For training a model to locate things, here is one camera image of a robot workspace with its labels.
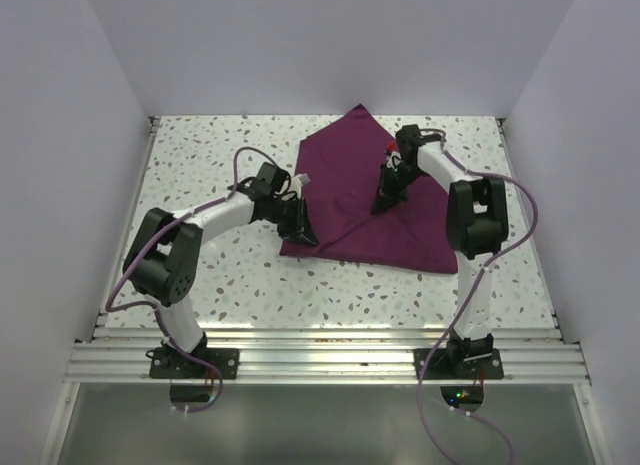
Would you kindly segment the purple surgical drape cloth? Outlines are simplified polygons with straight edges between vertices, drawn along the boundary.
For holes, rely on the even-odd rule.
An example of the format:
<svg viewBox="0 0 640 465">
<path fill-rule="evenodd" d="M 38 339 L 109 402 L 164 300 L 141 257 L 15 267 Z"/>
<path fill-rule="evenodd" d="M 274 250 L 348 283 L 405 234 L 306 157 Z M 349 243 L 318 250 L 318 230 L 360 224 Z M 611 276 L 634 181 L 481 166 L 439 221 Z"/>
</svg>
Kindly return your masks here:
<svg viewBox="0 0 640 465">
<path fill-rule="evenodd" d="M 387 132 L 362 105 L 301 141 L 296 173 L 310 181 L 303 188 L 315 247 L 285 241 L 281 254 L 378 264 L 432 274 L 457 271 L 445 236 L 447 193 L 421 177 L 408 199 L 374 215 Z"/>
</svg>

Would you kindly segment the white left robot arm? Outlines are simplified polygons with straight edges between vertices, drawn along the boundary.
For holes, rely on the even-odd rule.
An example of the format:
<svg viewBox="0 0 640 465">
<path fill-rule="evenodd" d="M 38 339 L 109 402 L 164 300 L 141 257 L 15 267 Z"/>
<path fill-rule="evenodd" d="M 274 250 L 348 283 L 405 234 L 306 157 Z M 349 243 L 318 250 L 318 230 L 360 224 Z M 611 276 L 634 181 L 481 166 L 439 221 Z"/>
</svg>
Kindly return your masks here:
<svg viewBox="0 0 640 465">
<path fill-rule="evenodd" d="M 305 177 L 296 176 L 283 192 L 256 179 L 240 185 L 228 197 L 190 210 L 146 212 L 125 259 L 123 274 L 146 297 L 156 314 L 165 342 L 174 349 L 172 364 L 185 377 L 201 375 L 208 364 L 204 331 L 189 297 L 201 248 L 214 238 L 256 221 L 277 226 L 285 241 L 315 246 L 306 199 Z"/>
</svg>

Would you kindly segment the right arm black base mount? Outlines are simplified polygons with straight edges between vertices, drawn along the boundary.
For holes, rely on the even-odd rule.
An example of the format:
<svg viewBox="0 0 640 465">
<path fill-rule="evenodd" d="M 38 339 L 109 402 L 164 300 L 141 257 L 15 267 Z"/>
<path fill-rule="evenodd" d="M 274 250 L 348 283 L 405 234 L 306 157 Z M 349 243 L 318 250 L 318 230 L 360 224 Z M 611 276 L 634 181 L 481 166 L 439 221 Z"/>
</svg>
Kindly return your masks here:
<svg viewBox="0 0 640 465">
<path fill-rule="evenodd" d="M 424 380 L 501 380 L 505 377 L 500 352 L 470 361 L 455 361 L 442 348 L 437 349 L 423 374 Z"/>
</svg>

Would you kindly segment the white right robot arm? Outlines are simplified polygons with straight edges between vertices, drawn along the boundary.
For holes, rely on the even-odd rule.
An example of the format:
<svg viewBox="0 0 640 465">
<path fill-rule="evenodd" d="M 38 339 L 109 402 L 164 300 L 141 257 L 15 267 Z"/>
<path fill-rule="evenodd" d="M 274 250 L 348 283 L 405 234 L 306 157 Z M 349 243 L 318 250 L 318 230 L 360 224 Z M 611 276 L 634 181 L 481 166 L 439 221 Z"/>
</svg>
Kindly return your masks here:
<svg viewBox="0 0 640 465">
<path fill-rule="evenodd" d="M 430 177 L 447 193 L 445 235 L 458 266 L 458 303 L 442 342 L 417 364 L 426 376 L 468 377 L 495 356 L 490 325 L 492 279 L 489 266 L 474 265 L 502 251 L 509 232 L 506 186 L 502 178 L 472 172 L 445 150 L 446 133 L 440 129 L 405 125 L 386 152 L 373 215 L 387 212 L 408 200 L 408 187 Z"/>
</svg>

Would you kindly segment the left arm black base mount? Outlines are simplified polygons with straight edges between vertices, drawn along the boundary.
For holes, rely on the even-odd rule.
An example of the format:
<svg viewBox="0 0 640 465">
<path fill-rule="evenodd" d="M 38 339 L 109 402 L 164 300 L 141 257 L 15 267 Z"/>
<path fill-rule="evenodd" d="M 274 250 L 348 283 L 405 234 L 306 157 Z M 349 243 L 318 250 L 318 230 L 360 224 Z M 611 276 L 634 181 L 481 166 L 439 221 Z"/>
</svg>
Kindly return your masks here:
<svg viewBox="0 0 640 465">
<path fill-rule="evenodd" d="M 152 379 L 189 380 L 218 378 L 234 380 L 240 364 L 240 351 L 235 348 L 201 348 L 193 357 L 185 357 L 167 346 L 148 350 Z"/>
</svg>

